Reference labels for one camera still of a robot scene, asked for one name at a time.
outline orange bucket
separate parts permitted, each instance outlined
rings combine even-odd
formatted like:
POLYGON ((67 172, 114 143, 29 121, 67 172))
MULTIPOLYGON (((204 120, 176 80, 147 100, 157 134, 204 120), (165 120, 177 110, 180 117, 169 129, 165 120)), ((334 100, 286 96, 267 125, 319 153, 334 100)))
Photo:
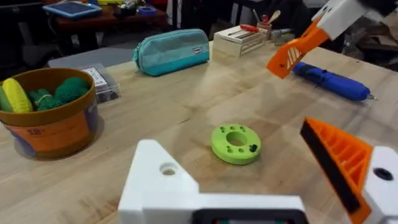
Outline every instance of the orange bucket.
POLYGON ((13 77, 25 91, 44 88, 50 93, 71 77, 82 78, 90 85, 85 95, 71 103, 31 113, 0 111, 0 121, 28 156, 40 159, 68 156, 93 140, 98 125, 95 85, 89 74, 70 68, 43 68, 13 77))

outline orange plastic part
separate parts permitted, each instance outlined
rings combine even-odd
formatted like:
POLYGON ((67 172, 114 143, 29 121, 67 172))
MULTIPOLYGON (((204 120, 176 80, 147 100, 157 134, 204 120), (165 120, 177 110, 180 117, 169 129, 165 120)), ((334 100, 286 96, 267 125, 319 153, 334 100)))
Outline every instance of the orange plastic part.
POLYGON ((353 224, 360 224, 371 213, 371 208, 361 195, 368 172, 373 147, 336 127, 321 121, 305 118, 327 153, 337 165, 352 193, 358 199, 359 209, 348 212, 353 224))
POLYGON ((321 18, 315 19, 300 38, 281 46, 269 60, 267 69, 279 78, 285 78, 306 53, 329 39, 328 34, 317 27, 321 18))

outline yellow corn toy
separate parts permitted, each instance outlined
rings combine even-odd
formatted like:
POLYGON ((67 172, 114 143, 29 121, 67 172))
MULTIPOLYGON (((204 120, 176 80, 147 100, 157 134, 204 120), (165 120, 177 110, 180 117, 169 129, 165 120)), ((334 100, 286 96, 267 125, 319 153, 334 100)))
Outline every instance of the yellow corn toy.
POLYGON ((24 89, 13 78, 8 78, 2 83, 8 101, 14 113, 28 113, 33 111, 32 103, 28 99, 24 89))

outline teal pencil case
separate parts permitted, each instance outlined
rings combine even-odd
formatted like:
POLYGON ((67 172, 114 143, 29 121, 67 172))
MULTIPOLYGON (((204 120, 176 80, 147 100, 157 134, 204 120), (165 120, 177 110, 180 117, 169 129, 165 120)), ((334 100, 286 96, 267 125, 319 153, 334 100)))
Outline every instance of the teal pencil case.
POLYGON ((156 77, 208 61, 209 41, 200 29, 153 35, 138 44, 132 59, 139 70, 156 77))

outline green crocheted ball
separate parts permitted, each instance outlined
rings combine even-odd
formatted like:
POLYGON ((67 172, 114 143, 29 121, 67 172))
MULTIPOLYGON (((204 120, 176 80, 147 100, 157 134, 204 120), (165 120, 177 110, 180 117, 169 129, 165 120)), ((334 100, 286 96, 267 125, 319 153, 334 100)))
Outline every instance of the green crocheted ball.
POLYGON ((29 92, 29 98, 36 105, 37 111, 49 110, 63 105, 60 100, 54 98, 45 89, 29 92))
POLYGON ((79 99, 88 92, 88 83, 81 78, 73 77, 67 78, 55 90, 54 97, 63 103, 69 103, 79 99))

